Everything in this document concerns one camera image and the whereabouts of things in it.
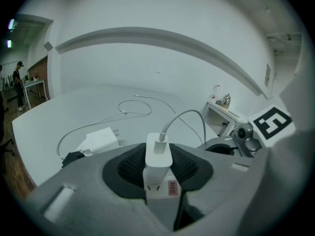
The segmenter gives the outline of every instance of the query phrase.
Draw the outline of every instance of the ceiling light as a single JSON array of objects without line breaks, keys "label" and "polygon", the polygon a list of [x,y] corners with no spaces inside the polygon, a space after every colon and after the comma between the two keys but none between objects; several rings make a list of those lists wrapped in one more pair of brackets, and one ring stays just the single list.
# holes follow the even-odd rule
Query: ceiling light
[{"label": "ceiling light", "polygon": [[9,23],[9,26],[8,26],[8,29],[9,30],[13,29],[13,26],[14,26],[14,19],[11,19],[10,23]]}]

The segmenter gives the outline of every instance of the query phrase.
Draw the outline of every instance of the desk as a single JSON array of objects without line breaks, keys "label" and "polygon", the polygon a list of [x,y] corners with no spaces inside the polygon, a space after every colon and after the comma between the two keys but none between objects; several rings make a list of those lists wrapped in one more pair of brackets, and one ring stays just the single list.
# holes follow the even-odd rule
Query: desk
[{"label": "desk", "polygon": [[29,95],[28,95],[27,88],[32,87],[32,86],[34,86],[34,85],[38,85],[38,84],[40,84],[40,83],[43,83],[45,99],[46,99],[46,101],[47,101],[47,93],[46,93],[45,80],[42,79],[42,80],[31,81],[31,82],[28,82],[28,83],[26,83],[26,84],[23,84],[24,96],[25,96],[25,98],[26,98],[26,100],[27,100],[27,102],[28,102],[28,105],[29,105],[29,108],[30,108],[30,109],[32,109],[32,107],[31,107],[31,104],[30,104],[30,99],[29,99]]},{"label": "desk", "polygon": [[224,107],[221,107],[218,104],[214,104],[211,102],[208,102],[204,116],[208,113],[207,110],[209,108],[228,121],[227,127],[225,128],[225,130],[223,130],[223,132],[220,132],[219,136],[227,136],[232,132],[232,130],[234,129],[236,125],[240,125],[241,123],[248,123],[247,117],[243,115],[242,113],[236,110],[226,109]]},{"label": "desk", "polygon": [[[63,140],[60,145],[60,155],[74,152],[87,133],[106,127],[119,129],[117,138],[121,146],[145,143],[148,133],[160,132],[164,124],[175,116],[163,102],[138,98],[134,96],[135,94],[164,100],[174,108],[176,113],[189,108],[173,94],[103,84],[53,98],[16,118],[12,122],[16,145],[34,183],[40,185],[60,171],[62,160],[56,155],[56,146],[64,134],[118,114],[118,104],[124,100],[144,100],[152,107],[152,113],[146,117],[121,119],[77,130]],[[120,108],[138,113],[149,111],[149,107],[145,104],[133,101],[121,104]],[[202,122],[196,113],[186,113],[181,118],[194,128],[201,138],[203,137]],[[208,126],[206,126],[206,131],[207,140],[218,137]],[[180,119],[173,122],[167,131],[167,136],[171,143],[193,148],[201,145],[197,135]]]}]

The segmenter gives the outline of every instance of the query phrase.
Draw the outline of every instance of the person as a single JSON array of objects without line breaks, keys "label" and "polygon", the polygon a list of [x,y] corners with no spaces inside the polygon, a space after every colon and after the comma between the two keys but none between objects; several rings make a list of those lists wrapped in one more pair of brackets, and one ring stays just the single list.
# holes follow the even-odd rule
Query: person
[{"label": "person", "polygon": [[18,98],[18,110],[23,111],[25,106],[23,105],[23,99],[22,99],[22,80],[20,78],[20,68],[23,66],[23,63],[19,61],[16,65],[15,71],[13,72],[13,82],[14,82],[14,88],[17,94]]},{"label": "person", "polygon": [[8,103],[5,97],[5,91],[4,91],[4,87],[5,87],[5,77],[4,77],[4,72],[2,70],[2,65],[0,65],[0,91],[1,91],[1,96],[2,96],[2,104],[3,104],[3,108],[4,111],[8,111]]}]

